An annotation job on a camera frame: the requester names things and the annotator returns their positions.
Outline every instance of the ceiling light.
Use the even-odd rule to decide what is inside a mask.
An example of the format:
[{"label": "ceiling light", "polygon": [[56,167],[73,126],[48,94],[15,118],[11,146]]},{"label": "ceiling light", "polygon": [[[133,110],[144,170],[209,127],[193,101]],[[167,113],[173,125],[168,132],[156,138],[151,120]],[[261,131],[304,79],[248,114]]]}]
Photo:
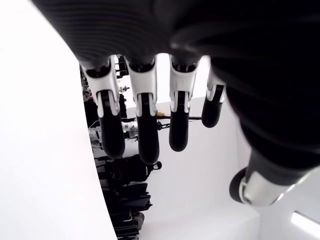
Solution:
[{"label": "ceiling light", "polygon": [[307,233],[320,239],[320,222],[317,222],[298,211],[295,211],[292,214],[291,222]]},{"label": "ceiling light", "polygon": [[280,196],[278,197],[277,201],[279,201],[280,199],[282,199],[284,197],[284,194],[281,193]]},{"label": "ceiling light", "polygon": [[296,185],[295,185],[295,184],[293,184],[291,187],[289,187],[289,189],[288,189],[286,192],[291,191],[295,186],[296,186]]}]

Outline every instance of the ribbed black surface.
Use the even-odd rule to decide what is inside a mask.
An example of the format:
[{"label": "ribbed black surface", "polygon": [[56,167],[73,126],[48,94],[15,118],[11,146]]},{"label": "ribbed black surface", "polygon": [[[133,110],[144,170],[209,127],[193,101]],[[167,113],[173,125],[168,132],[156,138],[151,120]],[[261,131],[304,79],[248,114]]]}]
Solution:
[{"label": "ribbed black surface", "polygon": [[146,10],[148,1],[33,2],[87,68],[112,54],[140,57],[168,49],[168,33]]}]

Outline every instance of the robotic finger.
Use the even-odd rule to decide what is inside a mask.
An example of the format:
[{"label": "robotic finger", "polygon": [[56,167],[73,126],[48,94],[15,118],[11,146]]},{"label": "robotic finger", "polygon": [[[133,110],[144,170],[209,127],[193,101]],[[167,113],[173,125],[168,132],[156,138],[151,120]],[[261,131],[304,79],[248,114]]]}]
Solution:
[{"label": "robotic finger", "polygon": [[138,123],[138,148],[141,160],[152,165],[159,157],[157,128],[157,56],[126,57]]},{"label": "robotic finger", "polygon": [[170,131],[169,144],[176,152],[183,151],[188,143],[189,111],[199,57],[188,61],[170,57]]},{"label": "robotic finger", "polygon": [[109,56],[107,64],[100,68],[82,69],[97,105],[103,149],[110,158],[119,159],[125,151],[125,138],[114,58]]}]

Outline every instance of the white wall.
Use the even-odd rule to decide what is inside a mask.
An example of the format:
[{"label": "white wall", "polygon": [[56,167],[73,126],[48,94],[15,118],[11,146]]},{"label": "white wall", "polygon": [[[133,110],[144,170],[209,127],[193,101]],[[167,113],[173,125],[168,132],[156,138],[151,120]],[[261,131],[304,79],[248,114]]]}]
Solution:
[{"label": "white wall", "polygon": [[77,60],[26,0],[0,1],[0,36],[0,239],[116,239]]},{"label": "white wall", "polygon": [[169,220],[146,222],[141,240],[255,240],[259,215],[227,200]]}]

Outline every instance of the black fingertip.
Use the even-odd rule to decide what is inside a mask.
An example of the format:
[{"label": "black fingertip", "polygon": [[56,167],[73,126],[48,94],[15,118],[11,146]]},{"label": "black fingertip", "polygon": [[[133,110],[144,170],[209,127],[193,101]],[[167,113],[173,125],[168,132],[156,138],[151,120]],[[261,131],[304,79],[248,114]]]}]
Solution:
[{"label": "black fingertip", "polygon": [[189,128],[189,113],[185,113],[184,106],[176,112],[171,112],[169,144],[173,151],[181,152],[188,144],[188,128]]},{"label": "black fingertip", "polygon": [[207,98],[204,100],[201,121],[207,128],[213,128],[216,126],[220,119],[222,103]]},{"label": "black fingertip", "polygon": [[159,157],[157,117],[145,112],[137,117],[137,123],[140,158],[145,164],[153,165]]}]

